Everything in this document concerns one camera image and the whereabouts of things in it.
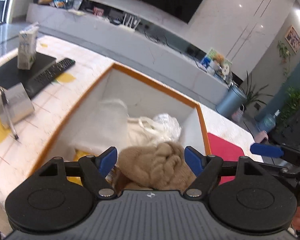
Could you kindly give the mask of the red box lid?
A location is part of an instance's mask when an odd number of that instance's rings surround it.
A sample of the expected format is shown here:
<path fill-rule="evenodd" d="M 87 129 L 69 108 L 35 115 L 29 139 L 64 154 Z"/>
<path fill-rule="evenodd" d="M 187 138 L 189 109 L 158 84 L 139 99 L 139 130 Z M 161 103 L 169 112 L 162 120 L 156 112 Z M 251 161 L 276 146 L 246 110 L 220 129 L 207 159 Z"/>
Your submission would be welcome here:
<path fill-rule="evenodd" d="M 240 147 L 211 133 L 208 133 L 207 135 L 211 153 L 221 157 L 224 162 L 238 161 L 239 157 L 244 155 L 243 150 Z"/>

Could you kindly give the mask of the black remote control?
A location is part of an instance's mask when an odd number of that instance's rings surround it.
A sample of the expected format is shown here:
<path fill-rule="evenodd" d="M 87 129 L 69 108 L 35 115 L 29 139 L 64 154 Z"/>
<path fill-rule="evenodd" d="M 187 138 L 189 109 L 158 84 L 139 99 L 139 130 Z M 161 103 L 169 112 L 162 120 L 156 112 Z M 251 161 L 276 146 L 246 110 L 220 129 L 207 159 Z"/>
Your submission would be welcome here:
<path fill-rule="evenodd" d="M 39 92 L 41 92 L 46 86 L 54 81 L 61 74 L 66 72 L 69 68 L 74 66 L 75 60 L 64 58 L 61 61 L 46 68 L 40 74 L 32 78 L 25 85 L 25 90 L 30 99 L 33 99 Z"/>

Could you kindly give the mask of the water bottle jug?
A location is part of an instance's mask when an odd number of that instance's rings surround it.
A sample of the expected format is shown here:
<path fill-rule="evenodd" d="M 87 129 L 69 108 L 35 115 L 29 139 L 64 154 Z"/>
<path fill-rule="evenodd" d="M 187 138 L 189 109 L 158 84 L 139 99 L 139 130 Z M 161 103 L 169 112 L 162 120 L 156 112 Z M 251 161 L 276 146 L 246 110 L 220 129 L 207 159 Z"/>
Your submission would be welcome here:
<path fill-rule="evenodd" d="M 258 124 L 257 129 L 260 132 L 269 133 L 276 127 L 276 119 L 280 114 L 280 110 L 278 109 L 274 114 L 267 114 Z"/>

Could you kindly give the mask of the black notebook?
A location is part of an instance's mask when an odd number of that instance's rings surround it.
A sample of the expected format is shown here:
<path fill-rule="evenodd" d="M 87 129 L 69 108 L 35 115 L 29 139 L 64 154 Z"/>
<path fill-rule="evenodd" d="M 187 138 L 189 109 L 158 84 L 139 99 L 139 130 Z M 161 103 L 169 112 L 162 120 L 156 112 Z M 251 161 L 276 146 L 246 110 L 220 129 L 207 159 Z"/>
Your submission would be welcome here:
<path fill-rule="evenodd" d="M 0 66 L 1 88 L 10 89 L 19 83 L 24 85 L 30 79 L 40 74 L 44 69 L 55 64 L 56 58 L 42 53 L 37 53 L 36 60 L 30 70 L 18 69 L 17 63 L 18 57 L 15 56 L 13 59 Z"/>

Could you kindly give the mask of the teddy bear bouquet box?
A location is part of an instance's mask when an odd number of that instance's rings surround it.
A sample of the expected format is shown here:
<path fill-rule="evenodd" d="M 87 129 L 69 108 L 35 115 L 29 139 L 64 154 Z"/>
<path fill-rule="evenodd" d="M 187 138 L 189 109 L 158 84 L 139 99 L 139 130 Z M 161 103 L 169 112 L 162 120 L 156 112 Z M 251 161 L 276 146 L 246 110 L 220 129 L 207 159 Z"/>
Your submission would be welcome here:
<path fill-rule="evenodd" d="M 210 48 L 200 64 L 210 75 L 223 80 L 227 85 L 232 83 L 232 62 L 214 48 Z"/>

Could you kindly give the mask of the tall floor plant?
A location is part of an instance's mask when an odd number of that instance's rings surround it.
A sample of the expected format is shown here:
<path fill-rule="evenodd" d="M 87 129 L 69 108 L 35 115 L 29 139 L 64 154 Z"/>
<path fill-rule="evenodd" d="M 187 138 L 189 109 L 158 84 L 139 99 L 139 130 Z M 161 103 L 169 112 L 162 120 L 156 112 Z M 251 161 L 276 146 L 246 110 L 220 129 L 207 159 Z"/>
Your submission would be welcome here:
<path fill-rule="evenodd" d="M 273 97 L 273 95 L 263 92 L 269 85 L 265 85 L 257 89 L 256 84 L 253 83 L 252 75 L 249 75 L 248 72 L 246 72 L 246 76 L 247 86 L 245 89 L 243 89 L 243 92 L 246 96 L 246 101 L 243 103 L 244 110 L 246 110 L 253 103 L 261 103 L 262 105 L 266 105 L 266 103 L 262 101 L 260 97 Z"/>

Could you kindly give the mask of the lace tablecloth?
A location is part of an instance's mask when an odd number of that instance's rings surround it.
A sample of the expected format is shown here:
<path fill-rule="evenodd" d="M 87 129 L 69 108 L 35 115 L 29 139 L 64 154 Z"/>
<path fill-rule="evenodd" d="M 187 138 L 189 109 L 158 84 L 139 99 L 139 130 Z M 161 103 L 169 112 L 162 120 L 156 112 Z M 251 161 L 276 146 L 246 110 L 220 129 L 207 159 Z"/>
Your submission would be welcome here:
<path fill-rule="evenodd" d="M 52 36 L 37 42 L 40 53 L 75 65 L 33 100 L 34 113 L 17 124 L 18 140 L 0 126 L 0 205 L 8 194 L 53 156 L 72 160 L 78 130 L 87 127 L 95 138 L 95 107 L 99 101 L 120 99 L 130 117 L 152 118 L 161 113 L 175 117 L 182 127 L 181 143 L 210 153 L 208 134 L 238 147 L 246 156 L 253 136 L 209 107 L 133 68 Z"/>

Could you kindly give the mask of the brown plush scarf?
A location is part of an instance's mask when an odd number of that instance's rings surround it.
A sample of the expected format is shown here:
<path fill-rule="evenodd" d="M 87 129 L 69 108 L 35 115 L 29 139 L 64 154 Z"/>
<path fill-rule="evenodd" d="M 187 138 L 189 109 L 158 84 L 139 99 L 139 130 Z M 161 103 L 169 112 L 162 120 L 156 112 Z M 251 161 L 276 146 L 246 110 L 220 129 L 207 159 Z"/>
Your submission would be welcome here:
<path fill-rule="evenodd" d="M 115 190 L 179 190 L 184 192 L 196 176 L 176 142 L 133 146 L 119 153 L 113 180 Z"/>

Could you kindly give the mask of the framed wall picture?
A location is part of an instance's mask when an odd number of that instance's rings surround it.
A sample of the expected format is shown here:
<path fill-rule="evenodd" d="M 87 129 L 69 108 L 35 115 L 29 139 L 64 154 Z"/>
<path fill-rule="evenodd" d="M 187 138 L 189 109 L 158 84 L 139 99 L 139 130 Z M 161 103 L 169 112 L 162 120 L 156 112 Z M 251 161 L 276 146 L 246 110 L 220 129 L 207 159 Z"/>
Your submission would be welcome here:
<path fill-rule="evenodd" d="M 300 36 L 296 32 L 295 28 L 291 25 L 285 34 L 285 39 L 291 46 L 295 54 L 298 53 L 300 49 Z"/>

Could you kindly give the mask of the milk carton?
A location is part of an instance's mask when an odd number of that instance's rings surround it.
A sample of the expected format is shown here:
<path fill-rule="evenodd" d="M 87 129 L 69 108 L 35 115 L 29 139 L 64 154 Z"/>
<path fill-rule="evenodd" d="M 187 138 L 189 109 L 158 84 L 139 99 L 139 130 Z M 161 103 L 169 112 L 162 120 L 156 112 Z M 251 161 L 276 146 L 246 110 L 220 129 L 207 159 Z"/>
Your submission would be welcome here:
<path fill-rule="evenodd" d="M 35 22 L 19 31 L 19 47 L 17 68 L 30 70 L 36 60 L 36 46 L 39 25 Z"/>

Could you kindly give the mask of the orange storage box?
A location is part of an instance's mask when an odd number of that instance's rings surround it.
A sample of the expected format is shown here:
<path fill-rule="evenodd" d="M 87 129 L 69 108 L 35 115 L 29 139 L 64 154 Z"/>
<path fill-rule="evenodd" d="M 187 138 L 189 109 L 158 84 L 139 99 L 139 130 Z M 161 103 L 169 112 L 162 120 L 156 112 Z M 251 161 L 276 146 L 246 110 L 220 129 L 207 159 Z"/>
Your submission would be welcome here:
<path fill-rule="evenodd" d="M 55 156 L 72 161 L 75 150 L 100 154 L 110 146 L 127 147 L 128 120 L 168 114 L 181 126 L 179 142 L 210 155 L 207 130 L 198 102 L 132 68 L 112 64 L 74 102 L 66 100 L 53 117 L 65 116 L 30 169 L 32 175 Z"/>

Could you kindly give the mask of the clear plastic bag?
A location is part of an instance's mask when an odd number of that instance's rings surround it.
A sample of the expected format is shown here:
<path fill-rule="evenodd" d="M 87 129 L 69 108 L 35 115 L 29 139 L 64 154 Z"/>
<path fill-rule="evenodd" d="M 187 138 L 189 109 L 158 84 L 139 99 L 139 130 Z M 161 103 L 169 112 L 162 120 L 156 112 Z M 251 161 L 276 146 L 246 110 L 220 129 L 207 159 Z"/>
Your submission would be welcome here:
<path fill-rule="evenodd" d="M 158 114 L 155 117 L 148 118 L 142 116 L 138 123 L 145 132 L 149 143 L 159 144 L 161 142 L 177 142 L 181 135 L 181 126 L 176 118 L 167 113 Z"/>

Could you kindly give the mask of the cream white towel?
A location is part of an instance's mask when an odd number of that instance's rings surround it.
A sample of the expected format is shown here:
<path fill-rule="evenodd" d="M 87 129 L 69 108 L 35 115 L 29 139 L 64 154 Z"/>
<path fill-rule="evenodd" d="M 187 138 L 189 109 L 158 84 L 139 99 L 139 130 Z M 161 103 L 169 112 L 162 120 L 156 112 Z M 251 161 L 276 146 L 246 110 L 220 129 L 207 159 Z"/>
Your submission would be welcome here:
<path fill-rule="evenodd" d="M 149 143 L 138 123 L 130 118 L 126 104 L 120 99 L 99 102 L 82 127 L 76 132 L 72 146 L 76 150 L 99 155 L 110 146 L 118 151 L 130 146 L 157 146 Z"/>

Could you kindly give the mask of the pastel woven bag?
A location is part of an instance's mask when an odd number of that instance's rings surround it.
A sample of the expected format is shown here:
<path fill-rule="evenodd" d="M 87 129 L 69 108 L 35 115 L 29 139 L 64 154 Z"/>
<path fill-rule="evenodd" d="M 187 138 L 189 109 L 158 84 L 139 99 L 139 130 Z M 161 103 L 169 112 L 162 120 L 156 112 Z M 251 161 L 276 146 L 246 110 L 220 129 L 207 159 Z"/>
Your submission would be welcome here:
<path fill-rule="evenodd" d="M 233 122 L 235 123 L 239 123 L 243 114 L 244 114 L 244 110 L 245 110 L 245 107 L 244 105 L 241 105 L 236 111 L 235 113 L 232 114 L 231 116 L 231 119 Z"/>

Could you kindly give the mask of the pink slipper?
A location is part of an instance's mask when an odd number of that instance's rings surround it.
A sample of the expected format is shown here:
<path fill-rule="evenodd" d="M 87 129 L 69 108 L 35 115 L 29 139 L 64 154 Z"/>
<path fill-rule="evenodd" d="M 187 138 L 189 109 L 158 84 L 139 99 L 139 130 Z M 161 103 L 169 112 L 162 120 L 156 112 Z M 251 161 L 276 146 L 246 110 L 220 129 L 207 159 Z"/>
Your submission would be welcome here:
<path fill-rule="evenodd" d="M 254 136 L 254 141 L 258 144 L 262 144 L 265 141 L 268 141 L 268 134 L 266 131 L 258 132 L 257 135 Z"/>

